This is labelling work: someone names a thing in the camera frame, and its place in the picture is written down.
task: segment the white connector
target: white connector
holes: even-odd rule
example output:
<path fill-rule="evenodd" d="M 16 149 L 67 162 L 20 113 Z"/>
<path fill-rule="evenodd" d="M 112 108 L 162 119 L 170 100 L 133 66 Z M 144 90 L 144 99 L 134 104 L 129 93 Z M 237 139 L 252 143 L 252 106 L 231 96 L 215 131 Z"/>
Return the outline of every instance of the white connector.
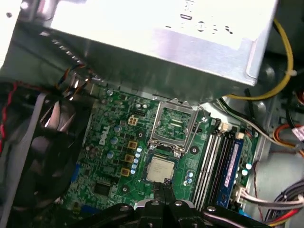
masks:
<path fill-rule="evenodd" d="M 234 187 L 234 190 L 231 194 L 231 199 L 233 202 L 237 202 L 237 203 L 242 203 L 242 199 L 241 199 L 241 196 L 242 196 L 242 192 L 243 191 L 246 191 L 246 188 L 241 186 L 241 185 L 236 185 Z"/>

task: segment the chip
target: chip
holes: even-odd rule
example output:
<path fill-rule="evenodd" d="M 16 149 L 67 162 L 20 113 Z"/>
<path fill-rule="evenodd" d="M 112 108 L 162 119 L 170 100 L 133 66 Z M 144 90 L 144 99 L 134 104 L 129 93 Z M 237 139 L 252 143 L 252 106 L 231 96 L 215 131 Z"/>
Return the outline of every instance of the chip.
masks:
<path fill-rule="evenodd" d="M 165 178 L 172 179 L 175 162 L 153 156 L 147 168 L 146 180 L 164 183 Z"/>
<path fill-rule="evenodd" d="M 94 193 L 102 196 L 109 196 L 110 190 L 111 190 L 110 185 L 97 182 L 94 188 Z"/>
<path fill-rule="evenodd" d="M 134 159 L 134 156 L 129 155 L 129 154 L 126 154 L 125 157 L 124 157 L 124 161 L 128 162 L 128 163 L 133 163 L 133 159 Z"/>
<path fill-rule="evenodd" d="M 137 142 L 135 142 L 135 141 L 129 141 L 128 148 L 135 150 L 137 148 Z"/>
<path fill-rule="evenodd" d="M 122 176 L 125 176 L 125 177 L 128 177 L 130 175 L 130 170 L 129 169 L 126 169 L 126 168 L 122 168 L 120 170 L 120 175 Z"/>
<path fill-rule="evenodd" d="M 119 125 L 121 125 L 122 127 L 124 127 L 124 126 L 126 125 L 126 121 L 125 121 L 125 120 L 121 120 L 121 121 L 119 122 Z"/>

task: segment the white cable tie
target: white cable tie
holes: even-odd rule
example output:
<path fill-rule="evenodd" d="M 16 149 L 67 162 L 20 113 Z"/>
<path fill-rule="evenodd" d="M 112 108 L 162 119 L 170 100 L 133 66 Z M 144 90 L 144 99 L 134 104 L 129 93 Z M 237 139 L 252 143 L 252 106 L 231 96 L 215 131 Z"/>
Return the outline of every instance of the white cable tie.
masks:
<path fill-rule="evenodd" d="M 303 197 L 303 195 L 299 194 L 298 195 L 298 199 L 304 205 L 304 197 Z"/>
<path fill-rule="evenodd" d="M 297 76 L 298 72 L 296 70 L 285 71 L 286 74 L 289 74 L 291 77 Z"/>

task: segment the sticker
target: sticker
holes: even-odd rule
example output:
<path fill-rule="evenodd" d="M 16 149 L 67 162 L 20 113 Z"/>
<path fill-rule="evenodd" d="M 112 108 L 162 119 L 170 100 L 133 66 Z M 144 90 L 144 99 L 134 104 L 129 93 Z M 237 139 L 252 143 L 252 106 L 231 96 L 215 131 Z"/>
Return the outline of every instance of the sticker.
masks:
<path fill-rule="evenodd" d="M 230 164 L 229 164 L 229 168 L 228 168 L 228 172 L 227 172 L 227 176 L 225 179 L 225 187 L 228 188 L 229 182 L 230 182 L 230 177 L 232 174 L 232 170 L 233 170 L 233 166 L 234 166 L 234 162 L 237 158 L 237 153 L 238 153 L 238 144 L 235 144 L 234 148 L 233 148 L 233 154 L 230 160 Z"/>
<path fill-rule="evenodd" d="M 304 128 L 299 127 L 299 128 L 293 128 L 292 132 L 296 135 L 296 137 L 300 140 L 303 141 L 304 140 Z"/>

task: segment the blue ram module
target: blue ram module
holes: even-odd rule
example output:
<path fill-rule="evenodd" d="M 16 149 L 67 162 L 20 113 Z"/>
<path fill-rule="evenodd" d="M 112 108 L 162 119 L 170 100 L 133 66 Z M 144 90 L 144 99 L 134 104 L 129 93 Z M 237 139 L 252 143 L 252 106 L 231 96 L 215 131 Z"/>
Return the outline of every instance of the blue ram module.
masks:
<path fill-rule="evenodd" d="M 244 140 L 236 139 L 231 151 L 229 153 L 228 162 L 225 165 L 221 184 L 219 186 L 219 192 L 217 195 L 216 205 L 227 208 L 230 195 L 233 188 L 233 182 L 238 170 L 239 160 L 241 159 L 241 153 Z"/>

